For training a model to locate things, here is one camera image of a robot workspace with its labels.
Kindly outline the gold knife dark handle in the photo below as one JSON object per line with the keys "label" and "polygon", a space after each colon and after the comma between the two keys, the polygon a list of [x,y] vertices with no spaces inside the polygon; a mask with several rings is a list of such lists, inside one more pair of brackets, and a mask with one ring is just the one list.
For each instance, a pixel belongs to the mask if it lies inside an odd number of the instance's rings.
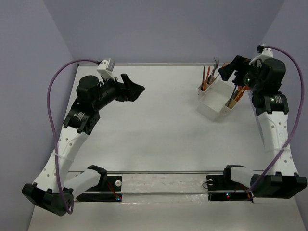
{"label": "gold knife dark handle", "polygon": [[203,67],[203,78],[202,78],[202,84],[201,84],[201,91],[205,90],[205,67]]}

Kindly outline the orange spoon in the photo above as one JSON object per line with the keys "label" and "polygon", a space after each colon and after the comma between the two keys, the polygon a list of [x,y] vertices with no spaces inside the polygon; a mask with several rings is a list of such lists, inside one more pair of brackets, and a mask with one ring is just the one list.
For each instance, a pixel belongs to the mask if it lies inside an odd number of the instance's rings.
{"label": "orange spoon", "polygon": [[246,90],[249,90],[249,88],[248,88],[247,86],[242,87],[242,88],[239,90],[239,93],[236,95],[236,97],[235,97],[234,100],[238,102],[238,101],[241,99],[241,97],[243,96],[243,94],[244,94],[244,92],[245,92]]}

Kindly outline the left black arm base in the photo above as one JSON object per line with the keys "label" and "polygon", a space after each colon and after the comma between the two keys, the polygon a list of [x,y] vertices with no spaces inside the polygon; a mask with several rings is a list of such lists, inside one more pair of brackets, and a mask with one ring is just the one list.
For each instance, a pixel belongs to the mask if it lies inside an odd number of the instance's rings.
{"label": "left black arm base", "polygon": [[103,202],[120,203],[122,202],[122,176],[108,175],[104,184],[99,184],[89,188],[76,199],[78,202]]}

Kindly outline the orange chopstick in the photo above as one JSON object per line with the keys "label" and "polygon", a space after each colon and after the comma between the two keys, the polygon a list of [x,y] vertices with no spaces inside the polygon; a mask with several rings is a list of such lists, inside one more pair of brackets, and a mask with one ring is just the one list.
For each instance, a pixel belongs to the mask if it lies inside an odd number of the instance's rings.
{"label": "orange chopstick", "polygon": [[232,109],[232,108],[238,103],[238,101],[239,101],[240,98],[241,98],[240,95],[241,95],[241,94],[238,93],[236,96],[234,96],[234,97],[231,99],[231,101],[230,101],[229,104],[228,104],[228,108]]}

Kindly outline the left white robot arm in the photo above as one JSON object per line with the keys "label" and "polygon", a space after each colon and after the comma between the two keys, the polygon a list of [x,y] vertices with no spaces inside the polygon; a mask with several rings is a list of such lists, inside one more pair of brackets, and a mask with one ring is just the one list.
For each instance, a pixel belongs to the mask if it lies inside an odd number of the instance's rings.
{"label": "left white robot arm", "polygon": [[70,214],[74,200],[86,190],[101,190],[106,186],[107,171],[91,165],[80,175],[67,180],[68,171],[83,143],[100,119],[99,111],[111,103],[133,102],[145,87],[132,82],[127,74],[117,80],[99,81],[96,76],[82,77],[77,86],[77,98],[69,110],[59,139],[47,164],[34,180],[26,183],[22,194],[34,205],[58,216]]}

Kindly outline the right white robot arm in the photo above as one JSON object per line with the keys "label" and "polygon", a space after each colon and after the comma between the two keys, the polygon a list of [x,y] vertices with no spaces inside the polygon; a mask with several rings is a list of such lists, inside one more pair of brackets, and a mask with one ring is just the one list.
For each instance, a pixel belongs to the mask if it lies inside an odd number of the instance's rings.
{"label": "right white robot arm", "polygon": [[293,197],[308,183],[306,177],[299,176],[289,146],[289,107],[286,96],[279,90],[286,72],[285,63],[271,55],[260,55],[253,60],[237,55],[218,71],[222,80],[227,81],[234,74],[236,86],[251,90],[265,154],[271,161],[261,174],[253,173],[244,166],[227,165],[221,177],[222,185],[232,189],[239,183],[254,197]]}

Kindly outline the silver fork dark handle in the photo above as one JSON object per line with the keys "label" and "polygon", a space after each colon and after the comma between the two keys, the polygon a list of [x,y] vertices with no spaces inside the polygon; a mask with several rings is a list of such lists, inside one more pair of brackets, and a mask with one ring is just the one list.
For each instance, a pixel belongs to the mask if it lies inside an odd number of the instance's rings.
{"label": "silver fork dark handle", "polygon": [[214,58],[214,66],[213,66],[213,69],[211,71],[211,74],[209,75],[208,79],[207,79],[207,84],[210,85],[211,82],[212,82],[212,79],[214,77],[214,74],[215,74],[215,71],[217,70],[218,66],[219,66],[219,58],[218,57],[215,57]]}

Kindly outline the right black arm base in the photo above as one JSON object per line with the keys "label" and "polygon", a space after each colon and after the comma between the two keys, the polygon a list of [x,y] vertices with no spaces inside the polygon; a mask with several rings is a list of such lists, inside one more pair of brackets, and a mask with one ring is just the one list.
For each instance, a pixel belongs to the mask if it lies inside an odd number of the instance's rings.
{"label": "right black arm base", "polygon": [[247,193],[244,185],[237,182],[226,182],[222,175],[207,175],[202,185],[207,189],[210,202],[225,201],[250,201],[253,202],[253,195]]}

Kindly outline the dark blue chopstick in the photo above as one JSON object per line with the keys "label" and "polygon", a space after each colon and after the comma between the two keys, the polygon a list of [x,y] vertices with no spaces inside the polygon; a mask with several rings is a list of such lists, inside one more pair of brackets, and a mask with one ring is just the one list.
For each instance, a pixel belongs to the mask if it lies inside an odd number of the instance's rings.
{"label": "dark blue chopstick", "polygon": [[233,89],[233,92],[232,92],[232,94],[231,94],[231,97],[229,98],[229,100],[228,100],[228,102],[227,102],[227,107],[229,108],[229,105],[230,105],[230,103],[231,103],[231,100],[233,99],[233,96],[234,96],[234,94],[235,94],[235,92],[236,92],[236,89],[237,89],[237,86],[235,85],[234,86],[234,89]]}

